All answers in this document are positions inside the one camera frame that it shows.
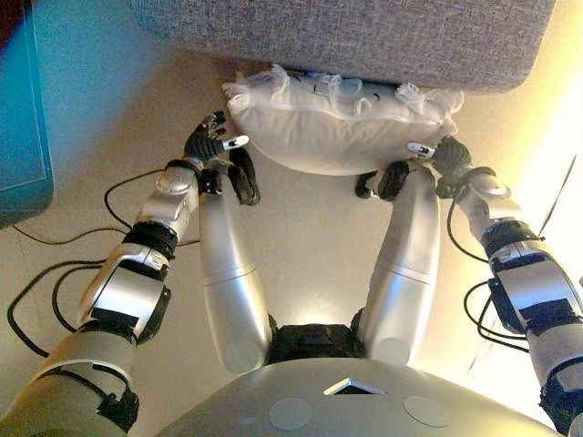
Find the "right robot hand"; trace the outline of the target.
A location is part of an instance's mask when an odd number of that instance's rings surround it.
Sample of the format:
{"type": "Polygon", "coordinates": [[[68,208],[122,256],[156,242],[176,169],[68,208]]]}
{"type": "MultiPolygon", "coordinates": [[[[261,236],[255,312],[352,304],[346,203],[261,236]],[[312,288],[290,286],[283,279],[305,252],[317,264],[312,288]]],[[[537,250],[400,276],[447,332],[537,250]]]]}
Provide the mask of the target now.
{"type": "Polygon", "coordinates": [[[418,158],[430,162],[442,176],[456,178],[471,165],[468,148],[452,136],[443,137],[436,146],[409,142],[406,148],[418,158]]]}

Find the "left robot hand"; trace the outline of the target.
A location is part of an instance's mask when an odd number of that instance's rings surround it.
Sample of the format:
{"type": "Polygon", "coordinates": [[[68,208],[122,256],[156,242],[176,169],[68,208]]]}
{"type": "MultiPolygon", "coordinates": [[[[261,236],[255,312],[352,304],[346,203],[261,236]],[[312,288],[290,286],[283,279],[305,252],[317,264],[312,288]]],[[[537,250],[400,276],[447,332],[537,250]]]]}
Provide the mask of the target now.
{"type": "Polygon", "coordinates": [[[187,139],[184,147],[185,156],[207,161],[225,151],[244,147],[250,142],[246,135],[220,139],[226,133],[223,127],[225,123],[226,116],[221,110],[205,116],[187,139]]]}

